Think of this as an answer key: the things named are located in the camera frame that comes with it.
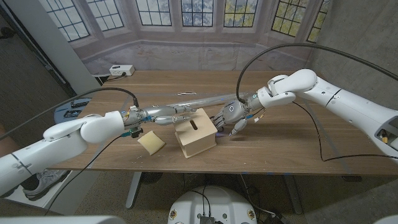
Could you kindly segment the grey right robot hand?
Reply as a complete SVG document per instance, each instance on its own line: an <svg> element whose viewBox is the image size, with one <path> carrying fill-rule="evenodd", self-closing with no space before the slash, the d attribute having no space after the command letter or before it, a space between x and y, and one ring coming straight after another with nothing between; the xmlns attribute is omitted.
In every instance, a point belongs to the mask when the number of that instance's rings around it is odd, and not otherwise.
<svg viewBox="0 0 398 224"><path fill-rule="evenodd" d="M211 118L217 130L222 130L227 124L234 124L230 136L244 129L248 123L247 116L251 111L263 108L256 93L245 93L243 103L238 99L227 101L219 113Z"/></svg>

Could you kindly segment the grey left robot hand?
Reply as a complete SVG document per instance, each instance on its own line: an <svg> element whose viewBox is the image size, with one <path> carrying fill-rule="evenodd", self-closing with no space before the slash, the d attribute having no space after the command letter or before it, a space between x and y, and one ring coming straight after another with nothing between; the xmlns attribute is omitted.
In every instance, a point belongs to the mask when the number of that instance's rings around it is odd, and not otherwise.
<svg viewBox="0 0 398 224"><path fill-rule="evenodd" d="M179 116L185 112L196 112L195 108L179 105L154 105L146 108L131 106L124 119L124 126L136 128L141 123L153 122L161 126L190 120L189 116Z"/></svg>

